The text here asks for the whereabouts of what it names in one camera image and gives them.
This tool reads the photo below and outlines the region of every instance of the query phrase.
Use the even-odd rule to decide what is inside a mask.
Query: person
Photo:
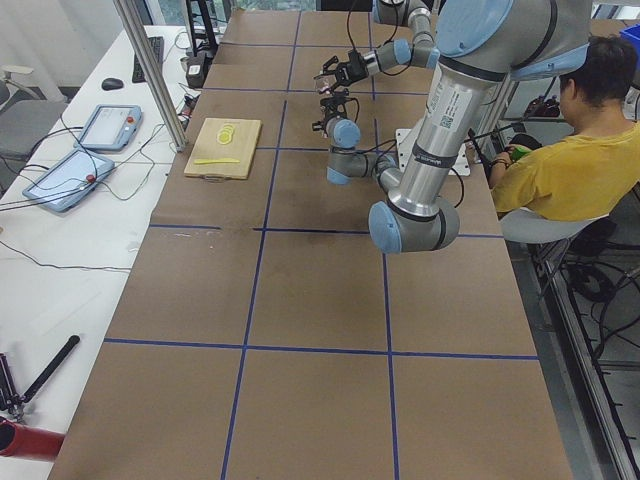
[[[517,162],[509,154],[516,145],[509,145],[491,162],[499,216],[527,207],[549,220],[587,220],[607,215],[633,188],[640,124],[622,108],[637,60],[623,38],[590,38],[582,67],[560,76],[560,110],[573,134],[549,146],[529,144],[532,151]]]

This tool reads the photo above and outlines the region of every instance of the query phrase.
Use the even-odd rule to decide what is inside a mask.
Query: wooden cutting board
[[[246,180],[261,127],[260,120],[207,118],[184,169],[185,176]]]

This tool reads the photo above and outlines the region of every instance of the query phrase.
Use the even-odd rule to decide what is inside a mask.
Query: keyboard
[[[149,37],[149,44],[151,45],[151,50],[153,50],[153,54],[158,60],[158,65],[162,67],[162,61],[164,60],[164,38],[163,37]],[[144,71],[142,70],[142,65],[140,65],[140,61],[138,60],[137,55],[133,55],[133,75],[131,76],[131,81],[133,83],[142,83],[145,81],[144,79]]]

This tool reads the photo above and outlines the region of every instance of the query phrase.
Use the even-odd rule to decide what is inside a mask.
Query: computer mouse
[[[119,78],[105,78],[102,81],[103,90],[117,90],[124,87],[124,82]]]

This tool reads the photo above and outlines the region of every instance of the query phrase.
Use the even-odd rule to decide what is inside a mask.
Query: red cylinder
[[[55,461],[64,441],[62,433],[27,427],[4,418],[1,420],[0,455],[47,462]]]

